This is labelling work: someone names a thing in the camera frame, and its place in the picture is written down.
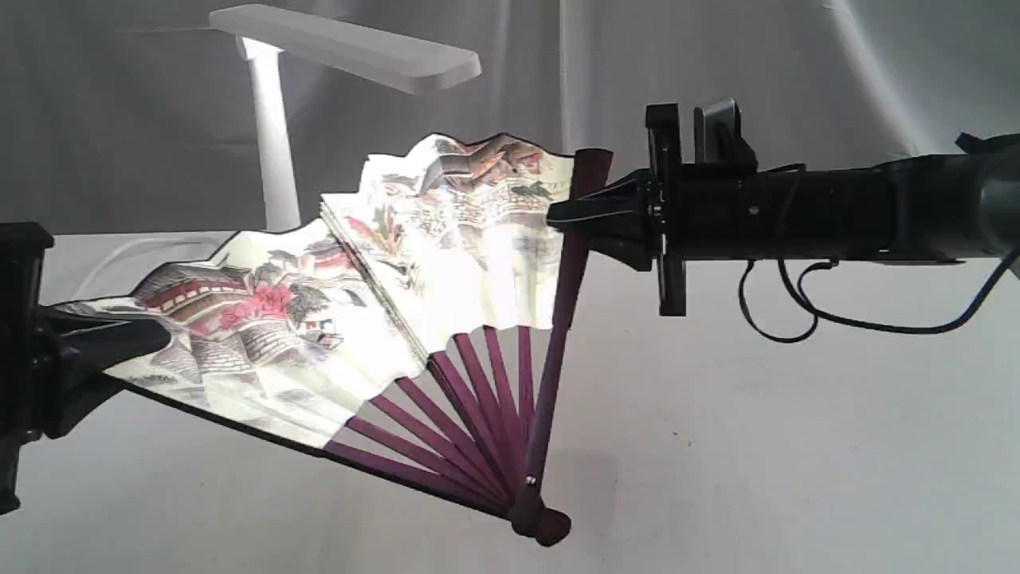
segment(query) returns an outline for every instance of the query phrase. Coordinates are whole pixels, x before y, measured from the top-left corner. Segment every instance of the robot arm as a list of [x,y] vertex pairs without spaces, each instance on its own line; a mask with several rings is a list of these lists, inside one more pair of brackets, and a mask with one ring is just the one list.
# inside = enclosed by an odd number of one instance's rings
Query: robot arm
[[[787,292],[816,322],[945,332],[977,311],[1020,255],[1020,135],[980,140],[964,134],[957,140],[962,154],[872,167],[809,171],[795,164],[763,171],[742,137],[733,100],[696,108],[693,163],[680,154],[676,104],[648,106],[646,127],[649,167],[588,197],[554,204],[548,221],[583,229],[592,249],[636,270],[652,270],[655,261],[661,316],[686,314],[686,261],[747,260],[750,270],[755,260],[775,259]],[[960,320],[932,328],[831,316],[795,290],[785,270],[787,259],[829,261],[809,267],[817,270],[839,260],[949,265],[968,257],[1003,257],[1003,264]]]

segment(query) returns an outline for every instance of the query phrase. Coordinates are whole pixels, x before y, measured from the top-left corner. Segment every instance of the hand fan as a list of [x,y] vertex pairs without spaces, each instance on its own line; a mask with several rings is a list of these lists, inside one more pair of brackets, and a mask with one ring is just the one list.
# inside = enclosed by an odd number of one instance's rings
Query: hand fan
[[[601,189],[610,160],[429,136],[370,156],[358,193],[324,195],[301,228],[241,231],[126,297],[61,308],[171,333],[107,371],[131,390],[551,545],[570,529],[541,487],[588,246],[545,216]],[[550,331],[537,398],[533,330]]]

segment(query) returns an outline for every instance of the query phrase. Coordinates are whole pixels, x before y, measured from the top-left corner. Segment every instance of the white backdrop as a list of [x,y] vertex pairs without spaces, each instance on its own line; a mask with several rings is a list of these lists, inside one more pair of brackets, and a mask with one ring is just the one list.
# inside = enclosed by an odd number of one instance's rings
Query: white backdrop
[[[645,104],[681,101],[688,116],[691,105],[724,95],[744,107],[747,137],[765,164],[862,164],[951,151],[946,138],[961,127],[983,136],[1020,128],[1020,82],[1006,58],[1016,40],[1003,32],[1017,30],[1016,7],[898,3],[910,17],[883,4],[505,0],[458,19],[475,3],[376,2],[373,21],[396,32],[457,44],[468,30],[489,31],[478,33],[491,50],[484,74],[465,87],[461,105],[412,103],[368,86],[345,86],[345,105],[316,100],[327,93],[317,90],[299,94],[298,104],[289,99],[299,125],[348,129],[328,140],[343,140],[345,150],[332,161],[296,143],[299,170],[309,161],[321,167],[308,167],[299,186],[313,197],[318,184],[308,181],[320,179],[308,173],[321,173],[324,186],[334,176],[325,173],[351,169],[365,145],[386,141],[384,151],[399,151],[430,128],[602,145],[617,152],[619,174],[647,160]],[[513,33],[493,33],[507,21],[518,22]],[[960,48],[964,40],[971,44]],[[511,65],[532,51],[534,59]],[[503,111],[483,112],[492,106]],[[370,113],[378,109],[416,119]],[[66,298],[122,241],[63,238],[48,262],[47,302]],[[160,260],[200,254],[125,260],[90,295],[124,292]],[[959,313],[991,264],[846,265],[814,279],[812,293],[819,305],[864,319],[933,324]],[[787,348],[743,324],[742,269],[692,265],[691,317],[660,319],[650,275],[593,258],[546,482],[550,504],[575,525],[555,549],[123,397],[71,436],[26,450],[26,509],[0,520],[0,571],[1014,572],[1020,284],[1005,280],[959,333],[899,338],[825,326]],[[750,299],[770,329],[807,323],[767,265]]]

